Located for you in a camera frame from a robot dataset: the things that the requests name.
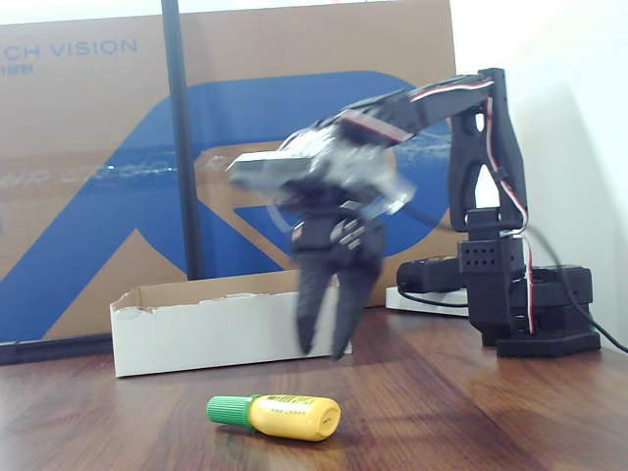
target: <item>open box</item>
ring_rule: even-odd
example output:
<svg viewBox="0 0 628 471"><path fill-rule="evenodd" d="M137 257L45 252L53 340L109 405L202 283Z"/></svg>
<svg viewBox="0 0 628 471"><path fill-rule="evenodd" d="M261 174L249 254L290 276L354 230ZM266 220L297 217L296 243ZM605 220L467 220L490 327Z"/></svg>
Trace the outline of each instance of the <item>open box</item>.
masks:
<svg viewBox="0 0 628 471"><path fill-rule="evenodd" d="M284 271L134 288L111 304L116 376L302 358L297 284ZM331 355L337 301L330 286L308 357Z"/></svg>

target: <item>large cardboard box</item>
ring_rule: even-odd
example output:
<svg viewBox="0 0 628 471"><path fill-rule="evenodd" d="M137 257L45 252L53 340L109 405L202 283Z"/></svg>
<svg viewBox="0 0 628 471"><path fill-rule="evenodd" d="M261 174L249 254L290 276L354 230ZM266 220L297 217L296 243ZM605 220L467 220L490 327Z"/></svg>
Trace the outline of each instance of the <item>large cardboard box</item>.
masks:
<svg viewBox="0 0 628 471"><path fill-rule="evenodd" d="M227 185L240 152L353 101L454 74L447 0L182 15L209 277L293 268L259 195ZM0 341L105 333L133 287L185 280L160 17L0 26ZM395 150L413 204L446 218L442 122ZM456 236L386 218L384 304L402 261Z"/></svg>

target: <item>wooden table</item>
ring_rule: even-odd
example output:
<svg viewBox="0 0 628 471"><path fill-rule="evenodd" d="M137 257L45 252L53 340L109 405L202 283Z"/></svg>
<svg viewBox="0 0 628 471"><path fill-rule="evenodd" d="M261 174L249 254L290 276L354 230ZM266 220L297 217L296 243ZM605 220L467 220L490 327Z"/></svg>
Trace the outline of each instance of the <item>wooden table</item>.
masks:
<svg viewBox="0 0 628 471"><path fill-rule="evenodd" d="M210 423L215 394L335 398L325 442ZM354 354L113 377L110 356L0 368L0 470L628 470L628 359L498 359L464 319L367 314Z"/></svg>

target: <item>black pole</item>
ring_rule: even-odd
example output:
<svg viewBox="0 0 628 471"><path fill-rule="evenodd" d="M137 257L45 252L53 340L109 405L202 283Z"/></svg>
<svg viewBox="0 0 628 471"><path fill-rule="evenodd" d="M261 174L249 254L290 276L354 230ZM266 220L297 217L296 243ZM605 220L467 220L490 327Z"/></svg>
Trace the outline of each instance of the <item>black pole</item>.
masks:
<svg viewBox="0 0 628 471"><path fill-rule="evenodd" d="M205 267L203 263L200 218L198 216L194 156L192 155L191 133L189 130L189 112L187 110L187 83L185 81L185 60L183 58L179 0L161 0L161 8L164 21L164 38L166 40L166 61L168 63L168 78L170 81L175 147L177 151L187 278L189 280L201 280L205 278Z"/></svg>

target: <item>yellow glue bottle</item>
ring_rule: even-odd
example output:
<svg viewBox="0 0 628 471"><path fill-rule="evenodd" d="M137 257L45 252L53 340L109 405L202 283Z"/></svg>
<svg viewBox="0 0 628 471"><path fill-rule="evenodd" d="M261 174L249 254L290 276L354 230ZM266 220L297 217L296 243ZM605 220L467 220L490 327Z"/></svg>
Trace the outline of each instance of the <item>yellow glue bottle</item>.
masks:
<svg viewBox="0 0 628 471"><path fill-rule="evenodd" d="M207 416L273 437L319 442L336 430L340 407L333 399L309 395L217 395L207 403Z"/></svg>

